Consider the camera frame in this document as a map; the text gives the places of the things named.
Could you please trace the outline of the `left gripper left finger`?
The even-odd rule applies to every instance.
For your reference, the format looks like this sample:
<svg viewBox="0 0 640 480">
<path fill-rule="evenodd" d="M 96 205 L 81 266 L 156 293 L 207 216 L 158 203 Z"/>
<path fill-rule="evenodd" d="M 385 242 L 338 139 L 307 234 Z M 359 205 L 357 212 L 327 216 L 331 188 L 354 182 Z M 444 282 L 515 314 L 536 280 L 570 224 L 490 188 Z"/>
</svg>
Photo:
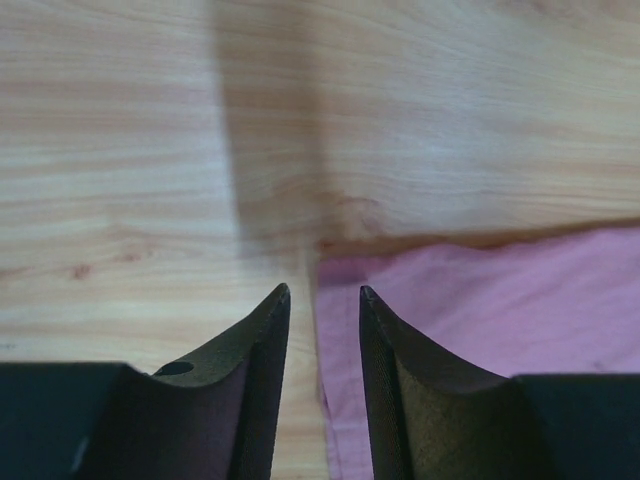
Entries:
<svg viewBox="0 0 640 480">
<path fill-rule="evenodd" d="M 267 479 L 291 294 L 153 374 L 126 363 L 5 363 L 5 479 Z"/>
</svg>

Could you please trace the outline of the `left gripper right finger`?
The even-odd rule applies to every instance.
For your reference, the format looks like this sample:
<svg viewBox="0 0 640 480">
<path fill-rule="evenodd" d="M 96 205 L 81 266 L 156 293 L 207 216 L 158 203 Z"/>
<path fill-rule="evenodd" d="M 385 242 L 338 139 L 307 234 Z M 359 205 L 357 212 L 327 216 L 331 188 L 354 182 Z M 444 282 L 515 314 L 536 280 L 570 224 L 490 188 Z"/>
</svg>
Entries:
<svg viewBox="0 0 640 480">
<path fill-rule="evenodd" d="M 503 377 L 360 290 L 359 339 L 378 479 L 635 479 L 635 374 Z"/>
</svg>

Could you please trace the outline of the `pink t shirt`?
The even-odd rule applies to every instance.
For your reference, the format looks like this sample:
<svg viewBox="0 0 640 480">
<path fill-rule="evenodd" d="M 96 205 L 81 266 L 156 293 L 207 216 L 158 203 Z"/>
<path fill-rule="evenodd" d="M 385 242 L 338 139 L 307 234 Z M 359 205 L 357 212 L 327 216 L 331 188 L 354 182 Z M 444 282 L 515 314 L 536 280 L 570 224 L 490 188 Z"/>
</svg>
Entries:
<svg viewBox="0 0 640 480">
<path fill-rule="evenodd" d="M 493 250 L 436 245 L 318 268 L 319 382 L 334 479 L 373 475 L 359 291 L 494 373 L 639 369 L 639 232 L 600 229 Z"/>
</svg>

